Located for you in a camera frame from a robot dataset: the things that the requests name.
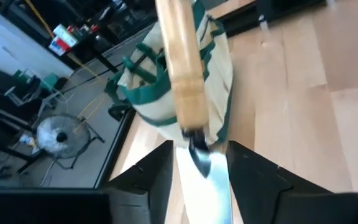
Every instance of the canvas tool bag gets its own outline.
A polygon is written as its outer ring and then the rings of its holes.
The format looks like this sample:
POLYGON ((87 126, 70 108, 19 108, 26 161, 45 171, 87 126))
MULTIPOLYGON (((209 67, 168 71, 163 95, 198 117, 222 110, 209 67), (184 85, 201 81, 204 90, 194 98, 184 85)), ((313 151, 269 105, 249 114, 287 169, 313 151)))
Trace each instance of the canvas tool bag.
MULTIPOLYGON (((193 15, 209 107, 206 141, 212 145, 223 142, 227 136, 233 67, 223 25, 206 13, 200 1, 194 1, 193 15)), ((159 23, 136 45, 130 58, 123 58, 123 63, 124 70, 110 78, 105 89, 114 105, 133 106, 162 136, 174 140, 177 146, 187 147, 175 116, 159 23), (117 97, 118 88, 125 100, 117 97)))

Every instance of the trowel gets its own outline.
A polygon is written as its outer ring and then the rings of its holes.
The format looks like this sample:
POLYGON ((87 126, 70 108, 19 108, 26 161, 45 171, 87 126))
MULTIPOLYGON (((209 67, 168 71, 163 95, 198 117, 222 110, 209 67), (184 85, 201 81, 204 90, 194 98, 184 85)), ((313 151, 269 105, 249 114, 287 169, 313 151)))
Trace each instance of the trowel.
POLYGON ((175 112, 188 148, 176 148, 190 223, 232 223, 226 155, 208 148, 208 106, 191 0, 156 0, 175 112))

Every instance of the yellow cable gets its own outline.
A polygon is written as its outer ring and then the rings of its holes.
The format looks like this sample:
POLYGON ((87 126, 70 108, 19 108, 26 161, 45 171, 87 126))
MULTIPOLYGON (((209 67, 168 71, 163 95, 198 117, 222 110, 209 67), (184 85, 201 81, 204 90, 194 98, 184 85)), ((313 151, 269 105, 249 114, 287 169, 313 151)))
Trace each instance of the yellow cable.
POLYGON ((98 109, 99 107, 102 105, 102 103, 105 101, 106 96, 103 97, 102 101, 97 105, 97 107, 91 112, 91 114, 89 116, 87 116, 75 129, 74 129, 74 134, 76 134, 78 128, 80 128, 87 119, 89 119, 98 109))
MULTIPOLYGON (((44 19, 42 18, 42 16, 40 15, 40 13, 38 12, 38 10, 34 7, 34 5, 31 3, 30 0, 24 0, 31 8, 31 10, 34 12, 34 14, 38 17, 38 19, 42 22, 42 24, 44 25, 44 27, 46 28, 46 30, 48 31, 49 35, 51 36, 51 38, 54 38, 54 34, 51 31, 51 29, 49 28, 48 24, 44 21, 44 19)), ((93 85, 99 81, 104 81, 105 83, 107 83, 107 80, 103 80, 102 78, 100 78, 97 74, 95 74, 90 68, 88 68, 86 65, 84 65, 83 63, 81 63, 79 60, 77 60, 76 58, 74 58, 74 56, 72 56, 71 54, 68 54, 68 57, 75 62, 77 65, 81 66, 82 68, 86 69, 87 71, 90 72, 90 74, 92 74, 94 77, 96 77, 98 80, 91 83, 90 85, 93 85)), ((78 115, 77 118, 79 118, 86 109, 88 109, 88 107, 96 100, 98 99, 101 95, 103 94, 103 92, 98 95, 94 100, 92 100, 88 105, 86 105, 86 107, 80 112, 80 114, 78 115)), ((98 109, 99 107, 102 105, 102 103, 105 101, 106 96, 102 99, 102 101, 99 103, 99 105, 91 112, 91 114, 89 116, 87 116, 79 125, 77 128, 74 129, 74 133, 76 133, 76 131, 78 130, 78 128, 83 125, 85 123, 85 121, 90 118, 98 109)))
POLYGON ((90 74, 92 74, 94 77, 96 77, 99 81, 104 81, 106 82, 106 80, 103 80, 102 78, 100 78, 97 74, 95 74, 90 68, 88 68, 86 65, 82 64, 79 60, 77 60, 76 58, 74 58, 74 56, 72 56, 71 54, 67 54, 67 56, 73 61, 75 62, 77 65, 81 66, 82 68, 85 68, 87 71, 90 72, 90 74))
POLYGON ((38 17, 38 19, 42 22, 42 24, 44 25, 44 27, 46 28, 46 30, 49 33, 49 36, 51 38, 54 38, 54 34, 52 32, 52 30, 50 30, 48 24, 44 21, 44 19, 42 18, 42 16, 40 15, 40 13, 38 12, 38 10, 34 7, 34 5, 31 3, 30 0, 24 0, 31 8, 31 10, 34 12, 34 14, 38 17))
MULTIPOLYGON (((5 39, 6 41, 8 41, 8 42, 10 42, 10 43, 12 43, 12 44, 14 44, 14 45, 17 45, 17 43, 13 42, 10 38, 7 38, 7 37, 6 37, 4 34, 2 34, 1 32, 0 32, 0 36, 1 36, 1 37, 4 37, 4 39, 5 39)), ((69 77, 69 78, 67 79, 67 81, 72 82, 72 83, 74 84, 74 86, 82 87, 82 86, 79 86, 79 84, 78 84, 77 82, 75 82, 74 80, 72 80, 72 78, 73 78, 73 76, 69 77)))
MULTIPOLYGON (((42 22, 42 24, 44 25, 44 27, 46 28, 46 30, 49 33, 49 36, 51 38, 54 38, 55 35, 53 34, 52 30, 49 28, 48 24, 44 21, 44 19, 42 18, 42 16, 40 15, 40 13, 38 12, 38 10, 34 7, 34 5, 31 3, 30 0, 24 0, 31 8, 31 10, 34 12, 34 14, 38 17, 38 19, 42 22)), ((95 74, 90 68, 88 68, 86 65, 82 64, 79 60, 75 59, 72 55, 68 54, 68 57, 70 59, 72 59, 73 62, 75 62, 77 65, 79 65, 81 68, 86 69, 87 71, 89 71, 94 77, 96 77, 99 81, 104 81, 105 83, 107 82, 106 80, 101 79, 97 74, 95 74)))
POLYGON ((93 102, 95 102, 95 100, 97 100, 102 94, 103 94, 103 92, 101 92, 95 99, 93 99, 90 103, 88 103, 88 105, 85 106, 85 108, 80 112, 80 114, 77 116, 77 118, 80 118, 80 116, 86 111, 86 109, 88 109, 88 107, 90 107, 91 104, 93 102))
POLYGON ((93 82, 93 83, 89 83, 89 84, 87 84, 87 85, 85 85, 86 87, 89 87, 89 86, 91 86, 91 85, 94 85, 94 84, 96 84, 96 83, 98 83, 99 82, 99 80, 96 80, 95 82, 93 82))

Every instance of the metal stand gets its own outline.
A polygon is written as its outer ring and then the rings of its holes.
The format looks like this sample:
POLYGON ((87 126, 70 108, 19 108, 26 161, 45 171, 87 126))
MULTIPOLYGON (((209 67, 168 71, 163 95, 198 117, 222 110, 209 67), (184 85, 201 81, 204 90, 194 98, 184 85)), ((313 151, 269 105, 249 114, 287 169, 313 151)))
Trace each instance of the metal stand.
POLYGON ((49 172, 50 172, 50 169, 53 167, 54 164, 57 164, 60 168, 62 168, 63 170, 70 170, 70 169, 73 169, 74 168, 74 165, 75 165, 75 162, 77 161, 78 159, 78 156, 80 156, 80 154, 85 151, 88 146, 94 141, 94 140, 99 140, 101 141, 102 143, 105 143, 106 141, 100 136, 100 134, 90 125, 88 124, 87 122, 84 122, 86 120, 86 118, 82 117, 80 119, 81 122, 84 123, 84 125, 94 134, 94 137, 92 137, 84 146, 83 146, 83 150, 81 150, 75 157, 74 157, 74 160, 73 162, 71 163, 70 166, 64 166, 61 162, 59 162, 59 158, 57 157, 53 157, 51 155, 49 155, 53 161, 50 163, 49 165, 49 168, 48 170, 46 171, 42 181, 41 181, 41 184, 40 184, 40 187, 42 187, 47 179, 47 176, 49 175, 49 172))
POLYGON ((27 162, 24 164, 24 166, 22 166, 20 169, 17 170, 17 173, 22 174, 27 168, 29 168, 29 166, 31 166, 33 163, 35 163, 36 161, 38 161, 39 159, 43 158, 46 155, 47 152, 45 152, 44 150, 39 150, 38 152, 32 154, 31 156, 26 156, 26 159, 20 157, 21 159, 24 159, 27 162))

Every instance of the green strap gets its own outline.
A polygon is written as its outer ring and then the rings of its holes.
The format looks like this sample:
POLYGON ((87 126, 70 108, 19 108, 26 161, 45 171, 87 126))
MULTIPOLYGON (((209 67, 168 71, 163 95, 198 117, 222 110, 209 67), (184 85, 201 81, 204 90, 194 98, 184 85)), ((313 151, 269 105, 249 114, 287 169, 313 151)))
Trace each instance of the green strap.
POLYGON ((165 61, 165 54, 160 54, 155 60, 157 66, 157 80, 161 80, 162 77, 168 76, 167 63, 165 61))
POLYGON ((146 116, 143 116, 142 114, 138 113, 139 116, 146 121, 147 123, 155 126, 155 127, 161 127, 161 126, 166 126, 166 125, 170 125, 170 124, 175 124, 176 122, 178 122, 177 117, 173 116, 171 118, 167 118, 161 121, 156 121, 156 120, 152 120, 146 116))
POLYGON ((205 8, 204 8, 201 0, 194 2, 193 17, 194 17, 194 25, 196 27, 196 30, 198 30, 198 28, 201 24, 201 21, 203 20, 204 14, 205 14, 205 8))
POLYGON ((106 87, 104 88, 104 92, 107 93, 108 96, 110 96, 110 98, 112 99, 114 104, 131 105, 131 103, 129 102, 128 99, 120 100, 118 97, 118 94, 117 94, 118 80, 122 77, 123 73, 124 73, 124 71, 120 71, 117 74, 115 74, 115 76, 111 77, 108 80, 106 87))
POLYGON ((153 63, 155 64, 158 54, 156 54, 151 47, 143 43, 139 43, 136 44, 136 48, 140 50, 143 54, 145 54, 149 59, 151 59, 151 61, 153 61, 153 63))
POLYGON ((137 66, 131 59, 124 57, 122 62, 126 68, 129 69, 132 73, 140 76, 147 83, 155 83, 157 78, 150 72, 144 70, 142 67, 137 66))
POLYGON ((119 87, 127 99, 134 105, 143 105, 160 99, 170 89, 169 76, 161 76, 155 83, 140 86, 134 90, 128 90, 124 86, 119 87))

